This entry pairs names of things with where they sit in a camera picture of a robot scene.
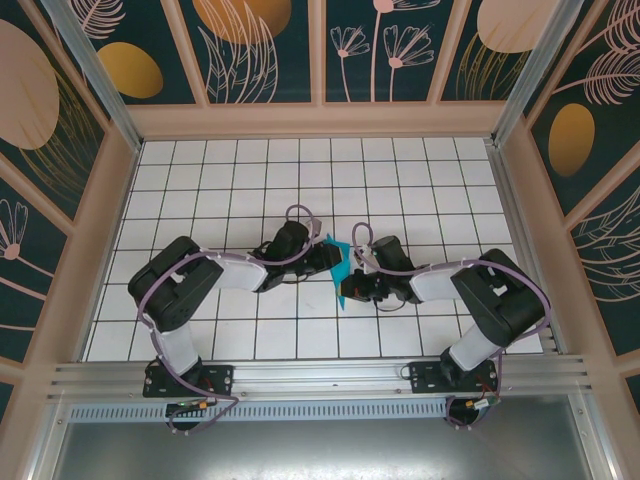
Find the blue paper sheet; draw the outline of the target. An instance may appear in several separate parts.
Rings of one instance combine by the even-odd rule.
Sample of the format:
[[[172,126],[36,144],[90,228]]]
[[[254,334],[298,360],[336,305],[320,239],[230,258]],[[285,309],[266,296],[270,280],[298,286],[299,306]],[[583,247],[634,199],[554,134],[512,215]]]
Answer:
[[[348,243],[345,242],[340,242],[337,241],[336,239],[334,239],[330,234],[328,234],[326,236],[326,243],[329,245],[333,245],[336,246],[341,254],[342,250],[351,250],[351,246]],[[341,255],[341,260],[340,262],[336,265],[330,268],[330,274],[331,274],[331,278],[333,281],[334,286],[336,287],[338,284],[341,284],[341,282],[343,280],[345,280],[349,275],[350,275],[350,258],[349,258],[349,262],[347,261],[343,261],[342,260],[342,255]],[[337,296],[338,298],[338,304],[341,308],[341,310],[345,309],[345,297],[344,296]]]

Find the grey metal base sheet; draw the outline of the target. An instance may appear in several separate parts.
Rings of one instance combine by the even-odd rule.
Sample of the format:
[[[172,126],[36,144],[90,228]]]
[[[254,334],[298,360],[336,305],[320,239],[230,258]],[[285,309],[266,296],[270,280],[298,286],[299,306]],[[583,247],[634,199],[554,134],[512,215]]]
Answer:
[[[54,480],[592,480],[569,430],[537,439],[441,420],[75,424]]]

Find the gold disc and leaves panel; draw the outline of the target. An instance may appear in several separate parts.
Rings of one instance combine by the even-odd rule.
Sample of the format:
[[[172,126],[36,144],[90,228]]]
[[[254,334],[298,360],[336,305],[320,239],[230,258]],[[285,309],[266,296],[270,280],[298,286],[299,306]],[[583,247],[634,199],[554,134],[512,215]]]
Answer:
[[[309,0],[178,0],[209,103],[309,103]]]

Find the gold oval and feather panel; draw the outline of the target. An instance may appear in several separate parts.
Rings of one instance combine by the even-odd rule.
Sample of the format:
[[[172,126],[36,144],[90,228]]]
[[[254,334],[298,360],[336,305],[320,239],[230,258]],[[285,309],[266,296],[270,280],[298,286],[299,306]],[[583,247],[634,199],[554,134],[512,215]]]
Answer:
[[[607,0],[531,128],[568,214],[640,141],[640,0]]]

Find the pale disc gold lines panel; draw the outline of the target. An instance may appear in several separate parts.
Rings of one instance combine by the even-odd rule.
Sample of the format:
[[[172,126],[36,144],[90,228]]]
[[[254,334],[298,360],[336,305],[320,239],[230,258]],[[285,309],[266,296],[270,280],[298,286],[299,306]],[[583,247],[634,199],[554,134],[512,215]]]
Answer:
[[[556,0],[471,0],[441,99],[507,99]]]

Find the long aluminium base rail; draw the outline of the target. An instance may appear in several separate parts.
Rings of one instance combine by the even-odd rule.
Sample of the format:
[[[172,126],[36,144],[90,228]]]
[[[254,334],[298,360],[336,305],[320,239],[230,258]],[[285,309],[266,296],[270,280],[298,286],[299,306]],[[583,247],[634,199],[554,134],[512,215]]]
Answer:
[[[386,399],[411,394],[409,358],[238,361],[232,395],[243,401]],[[141,401],[144,362],[85,362],[55,367],[46,398],[59,402]],[[577,355],[507,355],[505,396],[584,393],[592,389]]]

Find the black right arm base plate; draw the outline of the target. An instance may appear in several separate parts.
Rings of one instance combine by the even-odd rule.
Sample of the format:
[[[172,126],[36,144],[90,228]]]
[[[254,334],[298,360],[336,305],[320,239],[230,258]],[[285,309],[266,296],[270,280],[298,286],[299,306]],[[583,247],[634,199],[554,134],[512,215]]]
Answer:
[[[415,394],[481,393],[484,386],[491,390],[498,386],[496,364],[491,360],[470,371],[461,370],[455,363],[440,361],[411,362],[408,367]]]

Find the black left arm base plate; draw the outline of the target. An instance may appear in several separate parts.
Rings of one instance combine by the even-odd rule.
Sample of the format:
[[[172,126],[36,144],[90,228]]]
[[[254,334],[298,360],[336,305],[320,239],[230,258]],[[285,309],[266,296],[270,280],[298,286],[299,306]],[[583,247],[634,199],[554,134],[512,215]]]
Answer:
[[[205,366],[197,363],[181,378],[208,393],[230,396],[233,369],[231,365]],[[197,396],[197,393],[179,383],[163,364],[154,361],[145,368],[142,395],[144,398],[178,398]]]

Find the aluminium side rail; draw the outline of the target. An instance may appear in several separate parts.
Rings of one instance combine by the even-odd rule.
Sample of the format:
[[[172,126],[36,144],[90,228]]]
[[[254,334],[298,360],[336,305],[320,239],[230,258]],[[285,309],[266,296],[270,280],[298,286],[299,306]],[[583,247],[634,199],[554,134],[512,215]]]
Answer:
[[[501,151],[489,140],[485,140],[485,147],[500,199],[503,203],[506,221],[520,268],[542,288],[547,298],[551,299],[508,165]],[[567,353],[566,342],[559,328],[555,313],[551,314],[549,325],[539,333],[539,336],[541,337],[541,344],[545,354],[565,355]]]

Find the pink flowers wall panel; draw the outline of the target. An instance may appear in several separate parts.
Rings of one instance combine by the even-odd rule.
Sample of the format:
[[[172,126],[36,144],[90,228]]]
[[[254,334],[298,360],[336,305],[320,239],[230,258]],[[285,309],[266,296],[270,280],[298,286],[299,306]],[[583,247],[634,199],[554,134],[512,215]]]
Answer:
[[[329,103],[423,101],[453,0],[326,0]]]

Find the gold oval wall panel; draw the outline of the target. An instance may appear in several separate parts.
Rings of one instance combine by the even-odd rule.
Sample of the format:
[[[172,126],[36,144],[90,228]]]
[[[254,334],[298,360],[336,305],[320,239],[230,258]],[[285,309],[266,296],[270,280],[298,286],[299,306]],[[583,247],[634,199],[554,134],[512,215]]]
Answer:
[[[204,106],[181,8],[189,0],[60,0],[128,106]]]

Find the pale leaf outlines wall panel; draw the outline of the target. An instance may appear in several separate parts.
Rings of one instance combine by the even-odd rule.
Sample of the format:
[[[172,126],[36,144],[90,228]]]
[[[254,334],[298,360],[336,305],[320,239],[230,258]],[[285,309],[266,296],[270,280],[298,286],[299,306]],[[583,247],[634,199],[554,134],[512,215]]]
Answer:
[[[613,351],[640,349],[640,166],[571,236]]]

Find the aluminium corner post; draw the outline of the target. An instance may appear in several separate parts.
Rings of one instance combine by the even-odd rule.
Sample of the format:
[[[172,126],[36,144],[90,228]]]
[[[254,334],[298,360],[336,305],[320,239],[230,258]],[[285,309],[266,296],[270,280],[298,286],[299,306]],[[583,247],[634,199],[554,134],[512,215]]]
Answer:
[[[115,126],[135,153],[141,136],[98,57],[92,40],[106,40],[126,16],[123,0],[38,0],[81,67]]]
[[[485,145],[499,149],[509,138],[526,105],[561,50],[562,44],[578,20],[585,2],[592,0],[559,0],[519,74]]]

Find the aluminium lower frame rail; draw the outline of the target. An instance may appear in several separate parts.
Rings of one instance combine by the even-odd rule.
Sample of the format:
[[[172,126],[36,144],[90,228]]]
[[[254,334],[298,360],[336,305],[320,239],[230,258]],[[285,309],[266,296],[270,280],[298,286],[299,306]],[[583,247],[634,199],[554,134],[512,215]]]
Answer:
[[[25,480],[53,480],[69,423],[70,406],[47,404],[36,431]]]
[[[572,415],[593,480],[621,480],[604,421],[590,393],[569,395]]]

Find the single flower wall panel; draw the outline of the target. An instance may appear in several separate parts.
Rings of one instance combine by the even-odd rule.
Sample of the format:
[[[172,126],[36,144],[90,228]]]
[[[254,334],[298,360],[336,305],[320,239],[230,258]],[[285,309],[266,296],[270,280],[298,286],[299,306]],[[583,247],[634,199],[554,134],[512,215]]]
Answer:
[[[0,358],[25,361],[66,241],[0,178]]]

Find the large pale disc wall panel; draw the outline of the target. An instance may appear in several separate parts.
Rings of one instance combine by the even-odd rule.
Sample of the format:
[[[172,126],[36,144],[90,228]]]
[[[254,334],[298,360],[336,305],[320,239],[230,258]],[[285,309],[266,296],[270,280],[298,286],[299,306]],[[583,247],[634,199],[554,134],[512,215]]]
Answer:
[[[104,135],[18,0],[0,0],[0,155],[73,220]]]

